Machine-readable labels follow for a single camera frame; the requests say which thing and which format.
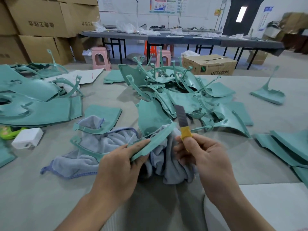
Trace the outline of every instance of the door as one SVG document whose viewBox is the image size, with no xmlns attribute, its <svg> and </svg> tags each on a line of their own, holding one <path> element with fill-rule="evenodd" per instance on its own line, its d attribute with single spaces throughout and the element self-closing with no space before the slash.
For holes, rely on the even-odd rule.
<svg viewBox="0 0 308 231">
<path fill-rule="evenodd" d="M 223 35 L 248 35 L 261 3 L 264 0 L 231 0 Z"/>
</svg>

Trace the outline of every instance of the white power adapter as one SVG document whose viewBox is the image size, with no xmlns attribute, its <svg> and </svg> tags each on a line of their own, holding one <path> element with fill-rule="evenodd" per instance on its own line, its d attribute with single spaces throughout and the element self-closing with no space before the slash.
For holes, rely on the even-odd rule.
<svg viewBox="0 0 308 231">
<path fill-rule="evenodd" d="M 36 147 L 42 138 L 44 132 L 41 128 L 32 128 L 22 130 L 12 142 L 12 146 L 16 149 Z"/>
</svg>

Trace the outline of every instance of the white wall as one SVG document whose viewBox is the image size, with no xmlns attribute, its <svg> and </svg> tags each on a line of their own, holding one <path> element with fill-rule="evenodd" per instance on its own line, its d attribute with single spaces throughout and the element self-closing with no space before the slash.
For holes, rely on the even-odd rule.
<svg viewBox="0 0 308 231">
<path fill-rule="evenodd" d="M 222 0 L 188 0 L 188 7 L 186 12 L 181 16 L 180 26 L 183 28 L 205 27 L 206 29 L 214 29 L 217 21 L 217 16 L 214 16 L 214 11 L 215 9 L 220 8 L 221 2 Z M 221 23 L 222 26 L 225 24 L 230 5 L 231 0 L 227 0 L 225 14 L 223 15 Z M 253 36 L 262 37 L 263 35 L 263 32 L 258 31 L 258 27 L 266 6 L 274 7 L 272 12 L 268 15 L 268 22 L 280 20 L 285 12 L 308 13 L 308 0 L 264 0 L 251 27 L 254 29 Z M 134 2 L 132 0 L 121 0 L 120 4 L 114 1 L 114 8 L 117 13 L 100 12 L 101 21 L 103 24 L 115 25 L 116 20 L 127 23 L 136 23 L 136 0 Z M 139 0 L 138 10 L 139 25 L 147 23 L 148 26 L 177 26 L 177 15 L 168 16 L 162 14 L 150 14 L 149 0 Z M 220 17 L 218 19 L 216 29 L 218 29 L 219 22 Z"/>
</svg>

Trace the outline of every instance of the person's left hand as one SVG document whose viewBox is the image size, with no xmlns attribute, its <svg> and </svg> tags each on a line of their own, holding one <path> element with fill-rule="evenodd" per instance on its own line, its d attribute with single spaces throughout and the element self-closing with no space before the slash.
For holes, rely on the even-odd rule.
<svg viewBox="0 0 308 231">
<path fill-rule="evenodd" d="M 142 140 L 132 146 L 120 146 L 101 159 L 98 173 L 89 194 L 104 197 L 119 206 L 131 197 L 137 184 L 140 168 L 149 155 L 130 162 L 130 158 L 150 142 Z"/>
</svg>

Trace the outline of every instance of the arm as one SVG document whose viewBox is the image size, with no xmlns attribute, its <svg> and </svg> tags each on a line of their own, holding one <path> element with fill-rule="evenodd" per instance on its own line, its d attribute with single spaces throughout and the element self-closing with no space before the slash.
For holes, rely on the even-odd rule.
<svg viewBox="0 0 308 231">
<path fill-rule="evenodd" d="M 242 193 L 222 144 L 198 134 L 184 141 L 177 136 L 176 140 L 179 144 L 174 151 L 179 162 L 197 165 L 207 197 L 231 231 L 275 231 Z"/>
<path fill-rule="evenodd" d="M 147 160 L 141 156 L 133 163 L 130 158 L 150 142 L 142 140 L 105 155 L 90 193 L 83 196 L 55 231 L 98 231 L 109 217 L 131 197 L 137 184 L 140 168 Z"/>
</svg>

